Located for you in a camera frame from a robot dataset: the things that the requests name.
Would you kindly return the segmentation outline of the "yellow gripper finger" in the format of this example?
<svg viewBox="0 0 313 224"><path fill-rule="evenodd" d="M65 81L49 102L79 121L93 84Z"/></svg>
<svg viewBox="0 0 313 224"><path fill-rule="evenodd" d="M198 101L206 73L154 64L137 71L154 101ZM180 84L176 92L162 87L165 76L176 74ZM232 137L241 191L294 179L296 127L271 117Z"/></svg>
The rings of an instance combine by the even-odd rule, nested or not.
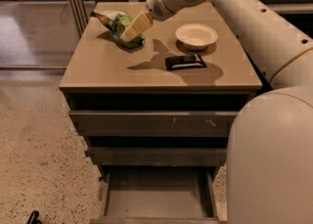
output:
<svg viewBox="0 0 313 224"><path fill-rule="evenodd" d="M129 42L136 38L138 35L149 29L154 23L154 19L148 12L141 12L132 23L125 28L120 35L120 38Z"/></svg>

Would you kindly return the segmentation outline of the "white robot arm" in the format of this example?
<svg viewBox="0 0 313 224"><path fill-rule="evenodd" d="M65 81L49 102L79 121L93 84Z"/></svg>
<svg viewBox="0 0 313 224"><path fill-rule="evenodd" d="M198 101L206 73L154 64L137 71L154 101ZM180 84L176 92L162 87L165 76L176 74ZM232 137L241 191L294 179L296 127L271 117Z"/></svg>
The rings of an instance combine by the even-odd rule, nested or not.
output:
<svg viewBox="0 0 313 224"><path fill-rule="evenodd" d="M271 89L236 116L227 148L228 224L313 224L313 39L258 0L147 0L127 27L210 2Z"/></svg>

